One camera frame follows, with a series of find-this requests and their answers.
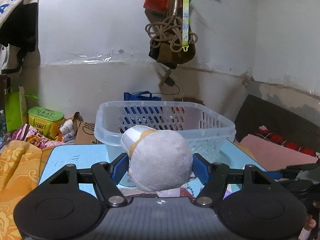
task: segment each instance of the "beige rope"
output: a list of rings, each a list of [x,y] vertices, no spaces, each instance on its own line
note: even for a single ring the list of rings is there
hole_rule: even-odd
[[[158,48],[161,42],[170,43],[170,49],[178,53],[182,50],[182,18],[179,16],[169,16],[162,22],[150,23],[145,28],[150,37],[150,46]],[[198,35],[189,31],[188,44],[195,44],[198,41]]]

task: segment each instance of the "plastic basket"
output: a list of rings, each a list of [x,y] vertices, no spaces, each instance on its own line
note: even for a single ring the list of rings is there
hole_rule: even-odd
[[[235,124],[232,121],[196,103],[107,102],[100,105],[97,111],[94,135],[107,145],[110,152],[114,152],[113,155],[108,153],[110,161],[122,152],[120,146],[122,133],[139,124],[158,130],[177,131],[188,142],[193,153],[200,153],[208,161],[220,151],[225,139],[233,139],[236,134]]]

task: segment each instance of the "light blue tabletop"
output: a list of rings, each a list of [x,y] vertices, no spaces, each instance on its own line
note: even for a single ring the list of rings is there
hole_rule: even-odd
[[[109,162],[108,152],[104,144],[58,146],[53,149],[39,184],[68,163],[75,164],[77,169],[86,169],[101,161]],[[254,164],[265,171],[264,168],[228,140],[224,142],[220,152],[215,155],[215,162],[225,163],[233,169],[243,169],[246,164]],[[195,196],[197,196],[202,184],[199,179],[195,179],[189,182],[189,186],[193,188]],[[95,196],[92,184],[79,184],[79,188]],[[232,185],[231,188],[232,192],[239,190],[237,185]]]

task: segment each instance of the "yellow patterned towel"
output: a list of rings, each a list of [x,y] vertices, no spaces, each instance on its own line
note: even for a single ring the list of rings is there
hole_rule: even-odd
[[[20,240],[13,221],[16,204],[38,184],[54,147],[39,149],[24,141],[11,141],[0,156],[0,240]]]

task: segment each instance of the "stuffed toy head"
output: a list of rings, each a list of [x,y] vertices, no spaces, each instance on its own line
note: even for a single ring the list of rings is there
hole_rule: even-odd
[[[140,190],[177,188],[191,176],[192,152],[175,131],[137,125],[122,135],[121,146],[130,158],[129,176]]]

